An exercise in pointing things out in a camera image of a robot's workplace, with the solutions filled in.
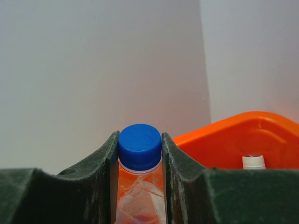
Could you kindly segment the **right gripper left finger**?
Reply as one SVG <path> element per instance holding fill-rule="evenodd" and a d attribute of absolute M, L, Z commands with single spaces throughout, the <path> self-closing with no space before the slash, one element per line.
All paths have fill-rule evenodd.
<path fill-rule="evenodd" d="M 0 171 L 3 224 L 112 224 L 116 220 L 118 137 L 57 175 L 39 168 Z"/>

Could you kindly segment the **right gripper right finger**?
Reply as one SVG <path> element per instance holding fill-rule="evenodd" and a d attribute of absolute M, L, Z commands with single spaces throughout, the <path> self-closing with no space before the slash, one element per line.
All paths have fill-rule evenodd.
<path fill-rule="evenodd" d="M 162 134 L 166 222 L 169 224 L 296 224 L 296 169 L 206 168 Z"/>

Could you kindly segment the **small blue label bottle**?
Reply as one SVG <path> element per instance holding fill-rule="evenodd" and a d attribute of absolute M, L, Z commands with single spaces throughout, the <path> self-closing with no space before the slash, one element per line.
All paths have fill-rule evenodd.
<path fill-rule="evenodd" d="M 260 154 L 243 156 L 242 165 L 243 169 L 266 169 L 264 157 Z"/>

